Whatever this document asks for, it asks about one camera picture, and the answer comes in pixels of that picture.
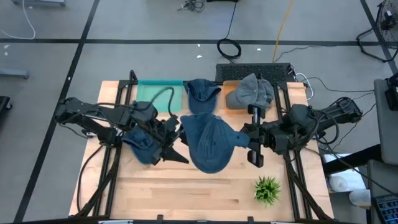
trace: wooden tabletop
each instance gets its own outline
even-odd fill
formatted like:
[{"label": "wooden tabletop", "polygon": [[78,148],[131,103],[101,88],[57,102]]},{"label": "wooden tabletop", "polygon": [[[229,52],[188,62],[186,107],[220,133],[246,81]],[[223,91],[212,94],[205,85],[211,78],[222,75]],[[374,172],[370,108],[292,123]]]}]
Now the wooden tabletop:
[{"label": "wooden tabletop", "polygon": [[[288,83],[289,98],[292,104],[307,104],[302,83]],[[98,102],[114,103],[118,81],[104,81]],[[132,100],[136,97],[137,86],[132,89]],[[182,110],[178,116],[190,114],[187,94],[183,91]],[[239,131],[244,123],[251,122],[248,114],[228,114],[225,110],[223,90],[218,95],[214,114],[221,116],[233,129]],[[167,113],[160,113],[158,119],[167,119]],[[266,112],[265,121],[277,120],[275,101]],[[98,148],[96,138],[89,139],[83,161]],[[318,152],[317,144],[311,141],[308,148]],[[188,146],[176,141],[174,149],[190,160]],[[219,220],[245,221],[253,216],[255,221],[294,221],[285,163],[270,149],[263,148],[264,166],[257,168],[246,159],[247,149],[235,147],[229,164],[221,172],[206,174],[198,170],[192,162],[182,164],[160,161],[156,166],[145,166],[138,162],[127,145],[123,145],[116,189],[114,192],[111,218],[151,219],[163,214],[165,220]],[[81,207],[92,196],[98,186],[104,149],[87,165],[81,179]],[[307,189],[325,213],[333,217],[328,189],[319,155],[302,150],[302,164]],[[275,177],[280,182],[279,201],[265,207],[254,198],[255,181],[259,176]],[[297,191],[300,216],[305,217],[302,196]],[[104,213],[105,190],[100,214]],[[70,214],[76,214],[76,191]]]}]

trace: green plant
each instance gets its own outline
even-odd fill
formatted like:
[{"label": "green plant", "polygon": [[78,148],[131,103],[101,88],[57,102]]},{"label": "green plant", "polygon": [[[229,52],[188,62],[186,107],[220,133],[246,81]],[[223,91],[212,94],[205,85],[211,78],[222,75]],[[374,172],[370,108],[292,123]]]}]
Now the green plant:
[{"label": "green plant", "polygon": [[265,206],[273,205],[279,198],[279,183],[275,180],[275,177],[259,177],[259,181],[256,181],[256,190],[254,191],[254,199],[258,202],[263,202]]}]

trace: white cable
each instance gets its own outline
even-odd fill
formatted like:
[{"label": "white cable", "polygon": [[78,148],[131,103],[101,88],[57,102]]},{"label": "white cable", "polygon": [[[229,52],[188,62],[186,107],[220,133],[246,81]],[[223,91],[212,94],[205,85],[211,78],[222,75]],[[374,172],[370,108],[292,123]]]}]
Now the white cable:
[{"label": "white cable", "polygon": [[307,84],[308,84],[308,87],[310,88],[310,90],[311,90],[311,96],[309,97],[309,98],[307,98],[307,100],[311,100],[311,98],[313,97],[313,90],[312,90],[312,86],[311,86],[311,83],[310,83],[310,81],[307,79],[307,77],[304,75],[304,74],[302,74],[302,73],[296,73],[296,76],[297,75],[301,75],[301,76],[303,76],[304,77],[304,79],[305,79],[305,81],[307,82]]},{"label": "white cable", "polygon": [[13,35],[8,34],[8,33],[7,33],[6,31],[4,31],[4,30],[1,30],[1,29],[0,29],[0,31],[1,31],[3,34],[6,34],[7,36],[12,37],[12,38],[15,38],[15,39],[20,39],[20,40],[33,40],[33,39],[36,37],[36,30],[33,28],[32,24],[30,23],[29,18],[27,17],[27,13],[26,13],[26,10],[25,10],[25,0],[22,0],[22,10],[24,11],[26,20],[27,20],[27,22],[29,23],[30,28],[32,28],[32,30],[33,30],[33,37],[32,37],[32,38],[30,38],[30,37],[16,37],[16,36],[13,36]]}]

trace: black cable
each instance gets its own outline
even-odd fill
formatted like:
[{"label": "black cable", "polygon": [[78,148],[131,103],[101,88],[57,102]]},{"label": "black cable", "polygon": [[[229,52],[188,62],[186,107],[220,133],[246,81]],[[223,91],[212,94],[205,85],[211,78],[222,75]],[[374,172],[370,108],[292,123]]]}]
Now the black cable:
[{"label": "black cable", "polygon": [[315,135],[315,138],[317,139],[318,142],[320,142],[320,143],[322,143],[322,144],[332,144],[332,143],[334,143],[335,141],[337,141],[338,136],[340,135],[340,129],[339,129],[339,127],[338,127],[338,123],[337,123],[336,119],[335,119],[334,117],[332,117],[332,115],[330,115],[329,113],[327,113],[327,112],[325,112],[325,111],[322,111],[322,110],[315,110],[315,111],[316,111],[316,112],[319,112],[319,113],[323,113],[325,116],[329,117],[329,118],[333,121],[333,123],[335,124],[335,127],[336,127],[336,135],[335,135],[335,138],[334,138],[333,140],[331,140],[331,141],[329,141],[329,142],[328,142],[328,141],[322,142],[322,141],[319,139],[319,137],[318,137],[317,134]]},{"label": "black cable", "polygon": [[312,208],[315,215],[320,220],[332,220],[332,218],[329,217],[327,214],[325,214],[322,208],[317,204],[315,199],[311,196],[310,192],[308,192],[307,188],[300,180],[299,176],[297,175],[296,171],[293,168],[292,163],[289,162],[288,158],[289,158],[288,156],[284,155],[284,160],[286,162],[286,168],[287,168],[287,175],[294,181],[299,191],[303,195],[303,198],[307,200],[309,206]]},{"label": "black cable", "polygon": [[317,151],[314,151],[314,150],[309,149],[309,148],[307,148],[307,147],[304,147],[304,149],[306,149],[306,150],[308,150],[308,151],[311,151],[311,152],[317,154],[318,156],[321,156],[321,154],[320,154],[319,152],[317,152]]},{"label": "black cable", "polygon": [[205,0],[186,0],[183,7],[177,11],[191,11],[201,13],[205,9]]},{"label": "black cable", "polygon": [[[373,106],[372,106],[365,114],[362,115],[362,118],[365,117],[370,111],[372,111],[375,105],[376,105],[376,104],[373,104]],[[358,122],[355,123],[355,125],[354,125],[354,126],[353,126],[353,127],[340,139],[340,141],[338,142],[338,144],[335,145],[331,150],[334,151],[334,150],[336,149],[336,147],[339,146],[339,145],[341,144],[341,142],[343,141],[343,139],[344,139],[345,137],[347,137],[347,135],[348,135],[350,132],[352,132],[352,130],[353,130],[357,125],[358,125]]]},{"label": "black cable", "polygon": [[360,99],[360,98],[362,98],[362,97],[364,97],[364,96],[367,96],[367,95],[370,95],[370,94],[373,94],[373,93],[374,93],[374,90],[373,90],[372,92],[370,92],[370,93],[363,94],[362,96],[359,96],[359,97],[356,97],[356,98],[352,98],[351,101],[352,101],[352,100]]},{"label": "black cable", "polygon": [[322,79],[320,79],[320,78],[318,78],[318,77],[309,77],[309,78],[307,78],[307,79],[317,79],[317,80],[319,80],[319,81],[322,83],[322,85],[323,85],[327,90],[329,90],[329,91],[337,91],[337,92],[342,92],[342,93],[367,93],[367,92],[374,91],[374,90],[353,90],[353,91],[348,91],[348,90],[331,90],[331,89],[329,89],[329,88],[325,85],[325,83],[322,81]]},{"label": "black cable", "polygon": [[85,139],[88,139],[88,137],[87,136],[84,136],[84,135],[82,135],[82,134],[79,134],[79,133],[77,133],[75,130],[73,130],[71,127],[68,127],[68,126],[66,126],[66,125],[64,125],[64,124],[59,124],[61,127],[63,127],[63,128],[67,128],[67,129],[69,129],[69,130],[71,130],[73,133],[75,133],[77,136],[79,136],[79,137],[81,137],[81,138],[85,138]]},{"label": "black cable", "polygon": [[373,180],[372,178],[369,178],[368,176],[364,175],[364,174],[361,173],[360,171],[356,170],[355,167],[351,166],[351,165],[348,164],[347,162],[345,162],[345,161],[343,161],[342,159],[340,159],[340,158],[337,156],[337,154],[336,154],[335,152],[329,151],[329,150],[325,150],[325,149],[322,149],[322,148],[319,148],[319,149],[322,150],[322,151],[324,151],[324,152],[327,152],[327,153],[332,154],[333,157],[335,157],[337,160],[339,160],[342,164],[346,165],[347,167],[349,167],[349,168],[352,169],[353,171],[359,173],[359,174],[360,174],[361,176],[363,176],[364,178],[370,180],[371,182],[373,182],[374,184],[376,184],[378,187],[380,187],[381,189],[385,190],[385,191],[388,192],[389,194],[398,197],[398,194],[397,194],[397,193],[394,193],[393,191],[391,191],[391,190],[389,190],[389,189],[383,187],[381,184],[379,184],[378,182],[376,182],[376,181]]},{"label": "black cable", "polygon": [[105,178],[103,181],[98,185],[97,189],[95,190],[94,194],[91,196],[89,201],[85,204],[85,206],[82,208],[80,212],[78,212],[75,216],[80,217],[84,216],[86,217],[90,210],[93,208],[94,204],[98,201],[98,199],[101,197],[103,191],[105,190],[106,186],[109,184],[112,178],[117,174],[118,171],[118,161],[120,159],[120,153],[116,151],[114,155],[114,160],[112,163],[111,168],[109,169],[108,173],[106,174]]},{"label": "black cable", "polygon": [[297,158],[297,156],[294,155],[294,158],[290,162],[293,162],[294,160],[296,160],[296,158]]},{"label": "black cable", "polygon": [[[218,52],[219,52],[224,58],[228,59],[231,63],[235,63],[234,61],[232,61],[232,59],[240,58],[241,55],[242,55],[242,48],[241,48],[241,46],[239,45],[239,43],[237,43],[237,42],[234,41],[234,40],[228,39],[229,32],[231,32],[232,22],[233,22],[233,20],[234,20],[234,15],[235,15],[235,10],[236,10],[236,3],[238,3],[238,2],[235,2],[235,5],[234,5],[234,11],[232,12],[231,22],[229,22],[228,33],[226,34],[225,38],[220,39],[220,40],[217,42],[217,50],[218,50]],[[237,53],[236,55],[227,55],[226,53],[224,53],[224,52],[221,50],[221,47],[220,47],[220,45],[221,45],[223,42],[228,42],[228,43],[234,45],[234,46],[237,48],[238,53]]]},{"label": "black cable", "polygon": [[148,109],[148,108],[154,103],[154,101],[156,100],[156,98],[157,98],[158,96],[160,96],[160,94],[162,94],[162,93],[163,93],[164,91],[166,91],[166,90],[171,90],[171,91],[172,91],[172,94],[171,94],[170,99],[169,99],[169,104],[167,105],[167,109],[168,109],[168,111],[169,111],[169,115],[170,115],[170,116],[173,116],[172,111],[171,111],[171,109],[170,109],[171,104],[172,104],[172,100],[173,100],[173,96],[174,96],[174,88],[173,88],[173,87],[166,87],[166,88],[164,88],[163,90],[160,90],[159,92],[156,93],[156,95],[154,95],[154,97],[152,97],[152,99],[150,100],[149,104],[148,104],[145,108],[135,108],[135,110],[143,111],[143,110]]},{"label": "black cable", "polygon": [[282,57],[283,54],[288,54],[295,50],[305,50],[305,49],[312,48],[312,47],[337,47],[337,46],[340,46],[340,45],[310,45],[310,46],[306,46],[306,47],[295,47],[292,50],[287,50],[285,52],[280,53],[279,57],[274,60],[274,63],[277,62]]},{"label": "black cable", "polygon": [[76,206],[79,212],[80,212],[80,187],[81,187],[81,177],[83,175],[83,171],[86,168],[88,162],[102,149],[102,147],[103,146],[100,146],[94,153],[92,153],[92,155],[89,158],[87,158],[86,162],[81,167],[79,179],[77,182],[77,196],[76,196]]}]

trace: black bracket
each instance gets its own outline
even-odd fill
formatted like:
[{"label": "black bracket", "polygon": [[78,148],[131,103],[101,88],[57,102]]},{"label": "black bracket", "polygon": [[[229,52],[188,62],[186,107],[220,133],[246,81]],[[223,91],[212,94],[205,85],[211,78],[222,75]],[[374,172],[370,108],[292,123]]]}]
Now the black bracket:
[{"label": "black bracket", "polygon": [[287,92],[287,82],[277,82],[276,85],[283,89],[283,91]]},{"label": "black bracket", "polygon": [[163,224],[163,215],[157,215],[155,224]]},{"label": "black bracket", "polygon": [[250,104],[248,106],[248,113],[252,114],[252,125],[245,125],[242,132],[248,134],[251,138],[249,143],[250,150],[248,151],[248,161],[260,168],[264,165],[264,156],[261,154],[261,144],[259,142],[260,139],[260,119],[264,119],[266,117],[266,109],[261,105]]},{"label": "black bracket", "polygon": [[254,218],[248,217],[248,224],[254,224]]}]

